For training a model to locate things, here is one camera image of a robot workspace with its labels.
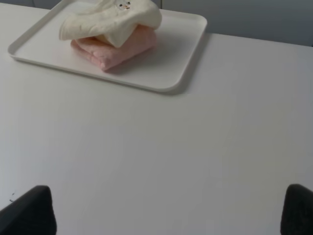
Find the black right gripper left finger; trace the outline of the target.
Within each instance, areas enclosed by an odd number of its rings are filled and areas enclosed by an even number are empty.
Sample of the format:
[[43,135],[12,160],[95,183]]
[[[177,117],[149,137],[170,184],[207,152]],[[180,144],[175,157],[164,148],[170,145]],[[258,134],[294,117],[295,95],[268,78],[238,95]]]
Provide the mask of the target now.
[[35,186],[0,211],[2,235],[55,235],[57,222],[48,186]]

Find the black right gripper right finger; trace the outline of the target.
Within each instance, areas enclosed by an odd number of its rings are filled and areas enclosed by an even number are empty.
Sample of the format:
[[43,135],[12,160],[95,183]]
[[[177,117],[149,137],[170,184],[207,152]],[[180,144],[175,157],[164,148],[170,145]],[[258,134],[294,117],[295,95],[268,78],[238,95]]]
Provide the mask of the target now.
[[281,216],[280,234],[313,234],[313,192],[300,184],[289,185]]

